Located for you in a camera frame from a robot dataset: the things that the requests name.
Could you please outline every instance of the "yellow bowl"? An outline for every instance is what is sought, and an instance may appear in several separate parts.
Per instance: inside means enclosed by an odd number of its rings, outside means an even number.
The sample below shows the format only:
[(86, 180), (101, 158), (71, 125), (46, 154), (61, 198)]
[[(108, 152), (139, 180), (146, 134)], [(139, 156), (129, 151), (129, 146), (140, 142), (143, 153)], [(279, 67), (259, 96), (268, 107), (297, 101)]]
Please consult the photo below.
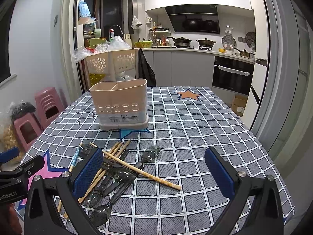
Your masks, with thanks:
[(135, 42), (135, 47), (136, 48), (151, 48), (152, 42)]

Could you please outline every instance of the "built-in oven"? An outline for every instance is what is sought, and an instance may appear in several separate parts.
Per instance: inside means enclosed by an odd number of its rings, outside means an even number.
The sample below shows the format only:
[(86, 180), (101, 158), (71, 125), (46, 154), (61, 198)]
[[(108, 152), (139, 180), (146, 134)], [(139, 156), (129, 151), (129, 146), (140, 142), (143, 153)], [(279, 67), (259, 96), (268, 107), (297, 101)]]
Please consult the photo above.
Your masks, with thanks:
[(254, 64), (215, 56), (213, 86), (249, 95)]

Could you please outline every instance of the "white label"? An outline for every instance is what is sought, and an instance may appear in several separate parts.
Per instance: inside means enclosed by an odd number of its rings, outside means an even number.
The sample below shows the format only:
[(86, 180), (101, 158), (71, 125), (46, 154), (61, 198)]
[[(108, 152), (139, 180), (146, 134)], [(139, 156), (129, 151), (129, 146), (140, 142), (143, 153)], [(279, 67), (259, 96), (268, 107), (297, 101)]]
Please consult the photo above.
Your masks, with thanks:
[(132, 112), (123, 114), (100, 114), (99, 120), (101, 124), (136, 124), (142, 123), (146, 119), (146, 112)]
[(244, 107), (237, 107), (237, 112), (244, 113), (245, 108)]

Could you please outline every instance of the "pink plastic stool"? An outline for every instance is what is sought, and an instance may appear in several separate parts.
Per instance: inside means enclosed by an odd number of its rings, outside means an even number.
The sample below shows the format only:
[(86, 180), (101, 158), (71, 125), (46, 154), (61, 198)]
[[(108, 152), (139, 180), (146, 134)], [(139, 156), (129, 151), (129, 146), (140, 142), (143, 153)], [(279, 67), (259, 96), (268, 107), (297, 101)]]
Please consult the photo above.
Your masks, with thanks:
[(35, 140), (42, 133), (42, 130), (32, 113), (27, 113), (25, 116), (15, 120), (14, 127), (25, 151), (29, 150)]
[(64, 110), (60, 97), (54, 87), (44, 89), (35, 95), (40, 123), (46, 129)]

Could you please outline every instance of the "pink star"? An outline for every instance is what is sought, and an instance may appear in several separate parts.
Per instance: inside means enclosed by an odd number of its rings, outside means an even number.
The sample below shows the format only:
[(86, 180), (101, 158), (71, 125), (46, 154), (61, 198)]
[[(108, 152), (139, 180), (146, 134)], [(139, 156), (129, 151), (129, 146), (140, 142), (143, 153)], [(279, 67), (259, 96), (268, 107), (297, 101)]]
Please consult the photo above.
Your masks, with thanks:
[[(59, 177), (62, 172), (64, 171), (68, 171), (68, 168), (66, 169), (60, 169), (60, 168), (51, 168), (50, 166), (50, 158), (47, 158), (48, 156), (50, 156), (49, 154), (49, 149), (46, 151), (46, 153), (44, 153), (43, 155), (43, 159), (44, 159), (44, 167), (39, 170), (37, 173), (35, 173), (34, 175), (32, 175), (28, 181), (28, 190), (32, 184), (32, 179), (34, 178), (34, 176), (36, 175), (40, 175), (42, 176), (44, 179), (47, 179), (47, 178), (56, 178), (56, 177)], [(27, 202), (27, 198), (20, 201), (19, 203), (19, 206), (18, 206), (18, 210), (22, 209), (25, 207), (26, 205), (26, 202)]]

